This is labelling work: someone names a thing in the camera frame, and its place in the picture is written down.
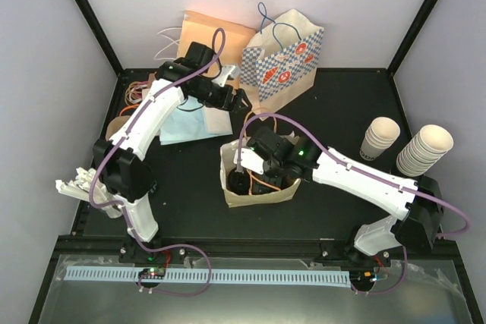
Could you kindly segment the beige kraft paper bag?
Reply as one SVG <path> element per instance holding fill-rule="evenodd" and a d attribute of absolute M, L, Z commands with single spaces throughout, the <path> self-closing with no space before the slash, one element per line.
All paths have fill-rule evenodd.
<path fill-rule="evenodd" d="M 238 139 L 223 144 L 219 149 L 220 171 L 219 177 L 225 201 L 229 208 L 243 206 L 281 203 L 291 200 L 300 183 L 300 179 L 283 178 L 276 182 L 258 175 L 255 172 L 244 170 L 241 193 L 235 193 L 230 187 L 230 173 L 236 168 L 233 162 L 237 152 Z"/>

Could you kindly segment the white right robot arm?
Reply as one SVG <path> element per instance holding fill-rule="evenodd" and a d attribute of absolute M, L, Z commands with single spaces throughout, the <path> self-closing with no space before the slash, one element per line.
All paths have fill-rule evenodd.
<path fill-rule="evenodd" d="M 356 162 L 335 149 L 319 147 L 309 137 L 290 140 L 261 127 L 237 149 L 239 168 L 262 177 L 312 181 L 343 190 L 387 213 L 374 223 L 354 228 L 343 255 L 355 266 L 396 247 L 430 253 L 440 230 L 443 208 L 434 202 L 438 185 L 422 187 Z"/>

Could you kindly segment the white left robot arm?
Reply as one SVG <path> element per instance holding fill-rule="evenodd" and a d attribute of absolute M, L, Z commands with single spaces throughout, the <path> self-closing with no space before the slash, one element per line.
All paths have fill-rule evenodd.
<path fill-rule="evenodd" d="M 149 199 L 156 179 L 144 161 L 163 123 L 188 97 L 224 112 L 251 106 L 245 91 L 228 83 L 237 78 L 240 67 L 223 65 L 215 77 L 206 76 L 216 63 L 218 53 L 192 42 L 185 56 L 159 67 L 149 93 L 127 122 L 109 140 L 99 139 L 93 146 L 93 180 L 103 183 L 112 199 L 98 203 L 90 191 L 89 201 L 99 209 L 112 207 L 125 217 L 128 233 L 139 240 L 136 253 L 147 263 L 156 262 L 163 254 L 162 242 L 154 238 L 159 226 Z"/>

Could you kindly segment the light blue paper bag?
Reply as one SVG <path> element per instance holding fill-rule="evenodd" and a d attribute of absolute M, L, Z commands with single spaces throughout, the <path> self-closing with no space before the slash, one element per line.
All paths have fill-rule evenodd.
<path fill-rule="evenodd" d="M 207 107 L 192 112 L 176 109 L 164 121 L 159 141 L 161 145 L 170 145 L 232 134 L 228 112 Z"/>

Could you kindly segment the blue checkered paper bag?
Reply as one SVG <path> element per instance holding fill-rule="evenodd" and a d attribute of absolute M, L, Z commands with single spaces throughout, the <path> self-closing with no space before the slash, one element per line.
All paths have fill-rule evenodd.
<path fill-rule="evenodd" d="M 263 2 L 260 29 L 242 50 L 239 86 L 253 112 L 277 112 L 312 88 L 324 28 L 291 9 L 273 19 Z"/>

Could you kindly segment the orange paper bag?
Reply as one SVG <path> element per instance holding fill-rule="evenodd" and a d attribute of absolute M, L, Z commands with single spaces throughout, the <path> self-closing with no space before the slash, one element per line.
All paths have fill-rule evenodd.
<path fill-rule="evenodd" d="M 195 11 L 186 11 L 181 26 L 177 57 L 186 55 L 189 45 L 195 41 L 205 46 L 212 45 L 214 32 L 222 28 L 226 42 L 219 60 L 222 65 L 241 64 L 242 51 L 256 34 L 254 29 Z"/>

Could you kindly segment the flat brown paper bags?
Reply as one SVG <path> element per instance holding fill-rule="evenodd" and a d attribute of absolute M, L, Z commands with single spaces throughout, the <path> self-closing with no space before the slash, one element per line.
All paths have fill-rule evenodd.
<path fill-rule="evenodd" d="M 136 80 L 128 85 L 125 91 L 125 107 L 118 113 L 119 116 L 126 115 L 128 112 L 132 112 L 137 109 L 147 96 L 153 81 L 155 80 L 156 73 L 149 73 L 146 80 Z"/>

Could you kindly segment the brown pulp carrier stack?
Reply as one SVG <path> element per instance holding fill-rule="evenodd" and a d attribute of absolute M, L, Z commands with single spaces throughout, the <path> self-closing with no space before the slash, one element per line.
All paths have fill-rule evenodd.
<path fill-rule="evenodd" d="M 105 140 L 110 140 L 110 138 L 125 125 L 129 118 L 129 115 L 123 115 L 110 121 L 106 129 Z"/>

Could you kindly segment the short white cup stack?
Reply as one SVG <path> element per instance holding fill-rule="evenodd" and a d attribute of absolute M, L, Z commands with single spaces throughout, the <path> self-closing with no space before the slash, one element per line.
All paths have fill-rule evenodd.
<path fill-rule="evenodd" d="M 391 118 L 375 118 L 365 132 L 359 154 L 366 161 L 373 161 L 391 147 L 400 135 L 400 126 Z"/>

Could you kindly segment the tall white cup stack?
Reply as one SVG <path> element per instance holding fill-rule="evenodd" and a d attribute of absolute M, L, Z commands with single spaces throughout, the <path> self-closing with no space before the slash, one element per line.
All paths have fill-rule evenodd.
<path fill-rule="evenodd" d="M 435 124 L 425 125 L 399 153 L 396 167 L 408 177 L 423 175 L 453 148 L 453 144 L 448 130 Z"/>

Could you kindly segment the black frame post left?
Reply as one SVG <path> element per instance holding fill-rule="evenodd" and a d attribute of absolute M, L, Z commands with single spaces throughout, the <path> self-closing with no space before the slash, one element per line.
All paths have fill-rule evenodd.
<path fill-rule="evenodd" d="M 113 49 L 89 0 L 74 0 L 74 1 L 78 6 L 80 12 L 82 13 L 85 21 L 87 22 L 87 25 L 91 29 L 92 34 L 94 35 L 96 41 L 98 42 L 100 48 L 102 49 L 103 54 L 106 57 L 107 61 L 109 62 L 112 70 L 115 72 L 117 76 L 119 76 L 123 72 L 124 68 L 122 67 L 121 62 L 118 60 L 118 57 L 115 54 L 115 50 Z"/>

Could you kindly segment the black frame post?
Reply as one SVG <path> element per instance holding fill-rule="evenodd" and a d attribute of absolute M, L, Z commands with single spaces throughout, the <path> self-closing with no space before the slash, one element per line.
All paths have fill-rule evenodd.
<path fill-rule="evenodd" d="M 424 0 L 421 3 L 420 8 L 387 68 L 387 72 L 391 77 L 396 75 L 438 1 L 439 0 Z"/>
<path fill-rule="evenodd" d="M 74 0 L 74 1 L 78 6 L 80 12 L 82 13 L 85 21 L 87 22 L 87 25 L 91 29 L 92 34 L 94 35 L 96 41 L 98 42 L 100 48 L 102 49 L 103 54 L 106 57 L 107 61 L 109 62 L 112 70 L 115 72 L 117 76 L 119 76 L 123 72 L 124 68 L 122 67 L 121 62 L 118 60 L 118 57 L 115 54 L 115 50 L 113 49 L 89 0 Z"/>

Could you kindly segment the black frame post right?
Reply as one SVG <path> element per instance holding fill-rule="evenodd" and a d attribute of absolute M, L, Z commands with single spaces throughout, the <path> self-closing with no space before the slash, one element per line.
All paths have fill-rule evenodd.
<path fill-rule="evenodd" d="M 387 68 L 387 72 L 391 77 L 396 75 L 438 1 L 439 0 L 424 0 L 421 3 L 420 8 Z"/>

